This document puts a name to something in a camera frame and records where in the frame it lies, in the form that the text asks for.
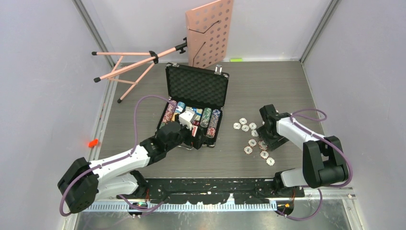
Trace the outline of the blue playing card deck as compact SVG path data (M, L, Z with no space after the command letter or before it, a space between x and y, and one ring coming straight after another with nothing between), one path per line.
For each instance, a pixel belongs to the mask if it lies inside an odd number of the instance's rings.
M200 122L202 114L203 114L203 109L190 107L190 106L187 106L186 109L194 111L195 112L194 120Z

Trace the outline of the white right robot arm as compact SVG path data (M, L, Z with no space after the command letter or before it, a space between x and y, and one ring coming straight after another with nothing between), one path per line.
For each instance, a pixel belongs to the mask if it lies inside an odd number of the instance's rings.
M302 151L302 167L277 172L272 189L278 196L287 196L293 187L343 187L352 180L352 166L343 154L338 137L318 134L301 125L297 117L305 117L302 110L279 113L274 105L259 110L263 125L257 129L259 137L270 151L292 142Z

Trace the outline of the red white chip stack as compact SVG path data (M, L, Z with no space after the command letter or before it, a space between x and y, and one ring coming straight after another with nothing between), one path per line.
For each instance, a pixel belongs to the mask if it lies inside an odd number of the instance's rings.
M164 113L164 116L162 118L162 121L161 121L162 124L166 124L172 120L172 117L173 117L173 114L174 114L176 108L177 108L177 101L170 100L170 102L167 106L167 109Z

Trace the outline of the black poker set case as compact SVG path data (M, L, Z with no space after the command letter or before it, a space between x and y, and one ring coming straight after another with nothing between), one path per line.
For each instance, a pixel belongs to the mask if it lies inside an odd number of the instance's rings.
M223 108L226 100L226 92L229 81L229 74L218 70L198 69L195 67L179 65L177 63L168 63L165 68L167 87L169 98L166 100L166 107L162 113L161 121L170 100L184 102L187 106L195 108L211 108L220 110L221 115L216 128L214 138L208 138L203 144L208 147L214 147L221 119L223 116ZM157 126L156 132L166 124L161 121ZM179 123L179 115L176 115L174 122ZM193 120L192 125L200 126L200 122ZM141 142L141 146L145 148L152 147L163 153L167 153L170 149L163 149L159 146L155 135ZM182 144L192 147L192 136L185 140Z

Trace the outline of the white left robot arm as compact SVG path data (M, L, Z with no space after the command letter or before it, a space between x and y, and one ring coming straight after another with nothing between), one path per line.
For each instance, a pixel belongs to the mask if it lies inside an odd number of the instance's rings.
M170 122L125 152L96 161L87 161L84 157L74 160L57 183L62 194L60 214L67 217L82 212L94 201L109 196L131 194L142 198L147 186L143 177L136 176L133 170L162 160L183 143L199 149L207 139L200 126L189 129L178 122Z

